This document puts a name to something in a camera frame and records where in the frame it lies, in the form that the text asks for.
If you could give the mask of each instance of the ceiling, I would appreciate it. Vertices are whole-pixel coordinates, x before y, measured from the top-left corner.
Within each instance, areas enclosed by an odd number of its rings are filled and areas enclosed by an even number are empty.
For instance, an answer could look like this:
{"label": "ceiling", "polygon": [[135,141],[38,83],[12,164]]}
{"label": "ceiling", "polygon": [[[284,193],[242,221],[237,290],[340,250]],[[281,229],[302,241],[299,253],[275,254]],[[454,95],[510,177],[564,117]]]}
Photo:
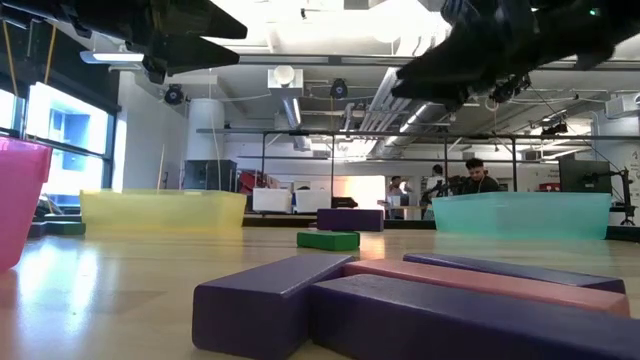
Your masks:
{"label": "ceiling", "polygon": [[[347,3],[351,6],[355,1],[215,0],[214,3],[248,26],[249,36],[240,41],[211,40],[241,54],[412,56],[446,38],[446,23],[437,12],[427,11],[418,0],[386,0],[371,9],[345,10]],[[309,9],[306,12],[307,19],[300,16],[302,7]],[[59,28],[89,49],[115,51],[122,45],[121,41],[102,35],[89,40],[78,38],[73,29],[64,24],[59,24]],[[640,37],[622,43],[614,59],[640,61]],[[229,119],[232,127],[234,122],[246,120],[252,120],[256,126],[263,120],[261,127],[269,127],[273,126],[274,114],[284,111],[280,98],[268,96],[267,71],[274,67],[235,65],[185,75],[205,78],[216,76],[227,100],[255,97],[227,102],[228,113],[233,114],[233,118]],[[302,124],[313,129],[326,129],[331,124],[340,126],[341,116],[330,114],[343,110],[348,103],[356,106],[370,104],[387,72],[387,68],[380,66],[294,67],[303,70],[305,80],[305,97],[299,100],[303,113]],[[537,92],[527,91],[515,99],[519,103],[502,104],[495,113],[487,110],[485,98],[478,98],[477,106],[464,107],[456,114],[456,121],[451,124],[449,131],[523,132],[530,130],[532,122],[539,122],[552,110],[570,108],[575,113],[572,115],[578,116],[603,107],[602,103],[593,101],[566,100],[576,94],[581,98],[601,101],[616,91],[640,92],[640,72],[633,71],[536,71],[531,77]],[[350,100],[327,100],[329,86],[337,78],[345,79]],[[184,90],[191,98],[209,96],[209,87],[202,81],[185,84]],[[543,104],[541,97],[550,103],[551,108]],[[395,119],[389,130],[400,128],[411,115],[410,112],[419,106],[417,102],[410,103],[407,111]]]}

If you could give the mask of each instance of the white column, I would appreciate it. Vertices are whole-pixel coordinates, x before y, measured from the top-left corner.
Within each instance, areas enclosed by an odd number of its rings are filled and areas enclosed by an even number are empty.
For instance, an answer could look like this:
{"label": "white column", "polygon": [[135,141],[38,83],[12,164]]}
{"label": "white column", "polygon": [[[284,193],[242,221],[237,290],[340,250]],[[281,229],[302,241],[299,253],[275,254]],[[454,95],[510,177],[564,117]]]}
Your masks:
{"label": "white column", "polygon": [[[640,119],[638,116],[621,119],[607,119],[603,111],[593,116],[594,135],[609,136],[637,136],[640,135]],[[640,141],[598,140],[594,142],[598,152],[621,170],[629,169],[631,184],[631,204],[640,207]],[[594,154],[597,160],[604,160],[598,154]],[[623,196],[622,181],[620,177],[612,179],[613,187]],[[624,218],[622,214],[612,214],[611,225],[619,225]],[[640,209],[636,210],[634,219],[636,224],[640,222]]]}
{"label": "white column", "polygon": [[215,99],[193,99],[189,104],[186,160],[215,160],[224,156],[224,135],[198,134],[197,129],[223,129],[224,104]]}

